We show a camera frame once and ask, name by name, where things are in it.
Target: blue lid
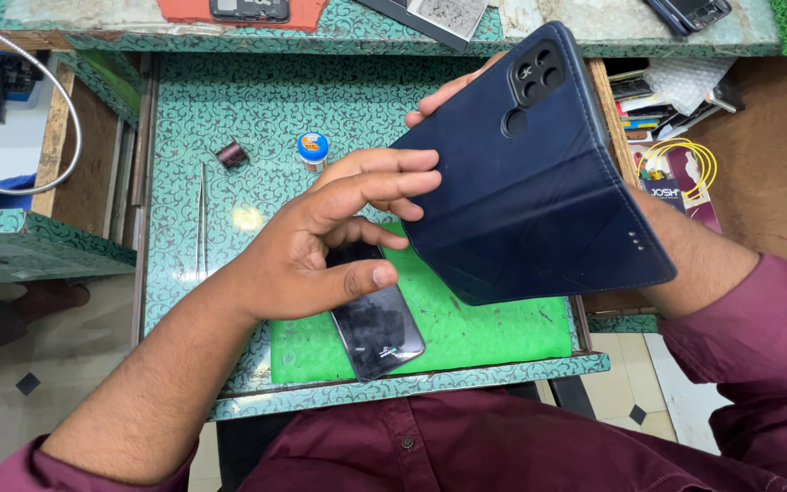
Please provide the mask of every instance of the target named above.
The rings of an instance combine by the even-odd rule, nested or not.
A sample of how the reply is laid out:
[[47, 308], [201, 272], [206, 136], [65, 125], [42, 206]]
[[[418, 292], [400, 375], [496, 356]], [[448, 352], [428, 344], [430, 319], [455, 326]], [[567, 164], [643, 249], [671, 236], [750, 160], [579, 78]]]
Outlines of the blue lid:
[[330, 143], [324, 135], [316, 131], [307, 131], [296, 140], [296, 148], [303, 159], [324, 160], [330, 152]]

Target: red mat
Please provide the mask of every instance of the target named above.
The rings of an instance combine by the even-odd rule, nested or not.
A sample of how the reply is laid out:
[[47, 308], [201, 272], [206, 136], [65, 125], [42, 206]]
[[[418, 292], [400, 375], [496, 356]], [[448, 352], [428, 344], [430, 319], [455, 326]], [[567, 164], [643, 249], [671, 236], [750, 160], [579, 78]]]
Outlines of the red mat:
[[208, 0], [157, 0], [163, 17], [169, 22], [210, 22], [230, 26], [272, 27], [291, 31], [317, 31], [317, 20], [330, 0], [290, 0], [290, 21], [286, 24], [268, 22], [225, 22], [214, 20]]

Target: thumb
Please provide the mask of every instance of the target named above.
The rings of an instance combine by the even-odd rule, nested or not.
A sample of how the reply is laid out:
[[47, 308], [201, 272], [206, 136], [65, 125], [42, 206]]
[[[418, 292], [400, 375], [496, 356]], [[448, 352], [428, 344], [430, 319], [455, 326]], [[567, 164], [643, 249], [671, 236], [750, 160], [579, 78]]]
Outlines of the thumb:
[[360, 260], [320, 272], [329, 308], [396, 285], [396, 269], [388, 260]]

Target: cardboard box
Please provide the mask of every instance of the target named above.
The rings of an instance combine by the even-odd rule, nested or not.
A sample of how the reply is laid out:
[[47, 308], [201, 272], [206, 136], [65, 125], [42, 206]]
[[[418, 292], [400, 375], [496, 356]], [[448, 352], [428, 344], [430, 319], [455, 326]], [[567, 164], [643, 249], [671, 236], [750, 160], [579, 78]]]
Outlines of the cardboard box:
[[458, 51], [469, 45], [488, 7], [488, 0], [358, 1]]

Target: finger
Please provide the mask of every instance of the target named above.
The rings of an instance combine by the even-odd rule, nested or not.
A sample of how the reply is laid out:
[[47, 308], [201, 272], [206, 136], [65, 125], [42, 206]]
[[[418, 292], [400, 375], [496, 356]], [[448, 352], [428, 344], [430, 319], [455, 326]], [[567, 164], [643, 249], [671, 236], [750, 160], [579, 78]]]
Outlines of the finger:
[[407, 238], [373, 224], [362, 216], [351, 217], [343, 225], [323, 237], [323, 243], [328, 248], [335, 248], [343, 242], [358, 240], [384, 246], [391, 250], [404, 250], [409, 246]]
[[336, 179], [303, 195], [297, 206], [303, 211], [306, 229], [315, 235], [332, 231], [341, 221], [370, 201], [394, 201], [433, 191], [442, 182], [438, 171], [423, 173], [362, 173]]
[[493, 64], [497, 63], [499, 59], [506, 56], [506, 53], [508, 53], [508, 51], [501, 51], [494, 54], [485, 62], [485, 64], [481, 68], [479, 68], [475, 72], [467, 73], [463, 77], [458, 77], [453, 81], [443, 85], [442, 87], [439, 87], [439, 90], [437, 90], [433, 95], [429, 95], [421, 99], [421, 101], [418, 103], [418, 110], [420, 111], [422, 116], [421, 119], [426, 118], [431, 114], [433, 114], [433, 111], [436, 111], [436, 109], [442, 106], [448, 99], [451, 99], [452, 95], [457, 94], [464, 87], [466, 87], [470, 82], [474, 81], [476, 77], [478, 77], [482, 73], [485, 73], [485, 71], [488, 68], [490, 68]]
[[469, 73], [443, 84], [442, 87], [439, 87], [439, 90], [418, 102], [418, 111], [421, 112], [424, 118], [432, 115], [433, 111], [436, 111], [436, 108], [442, 106], [448, 99], [451, 99], [452, 95], [457, 94], [461, 89], [466, 87], [466, 84], [470, 83], [472, 80], [470, 78], [471, 76], [472, 73]]
[[342, 306], [358, 297], [396, 285], [399, 279], [399, 274], [388, 260], [360, 260], [308, 274], [314, 278], [304, 284], [311, 285], [315, 292], [325, 292], [322, 297], [324, 306], [313, 311]]
[[424, 116], [421, 115], [421, 111], [410, 111], [406, 113], [406, 127], [411, 129], [415, 125], [419, 124], [420, 122], [424, 121]]
[[436, 151], [362, 149], [333, 163], [309, 190], [316, 190], [336, 179], [359, 173], [429, 171], [437, 162], [439, 154]]
[[424, 209], [413, 204], [408, 198], [394, 201], [373, 201], [372, 206], [382, 212], [390, 212], [400, 219], [414, 222], [424, 216]]

